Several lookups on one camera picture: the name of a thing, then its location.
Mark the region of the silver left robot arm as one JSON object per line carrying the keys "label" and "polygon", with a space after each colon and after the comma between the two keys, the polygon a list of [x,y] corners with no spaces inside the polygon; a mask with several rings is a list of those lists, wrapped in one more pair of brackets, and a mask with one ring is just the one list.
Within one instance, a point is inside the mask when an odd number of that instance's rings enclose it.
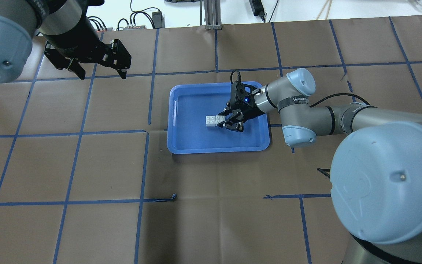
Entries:
{"label": "silver left robot arm", "polygon": [[86,12],[103,0],[0,0],[0,83],[20,77],[37,33],[46,38],[44,55],[58,70],[86,77],[83,63],[116,70],[122,79],[131,55],[120,40],[102,42]]}

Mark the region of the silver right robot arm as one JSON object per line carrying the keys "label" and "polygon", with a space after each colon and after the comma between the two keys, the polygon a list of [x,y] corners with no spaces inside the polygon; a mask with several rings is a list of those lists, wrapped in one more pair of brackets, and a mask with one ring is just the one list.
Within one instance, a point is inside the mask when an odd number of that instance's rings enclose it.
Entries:
{"label": "silver right robot arm", "polygon": [[256,88],[241,77],[207,123],[243,132],[244,123],[277,110],[286,145],[312,145],[345,134],[330,170],[330,197],[351,238],[344,264],[422,264],[422,115],[384,110],[364,100],[310,104],[315,80],[298,69]]}

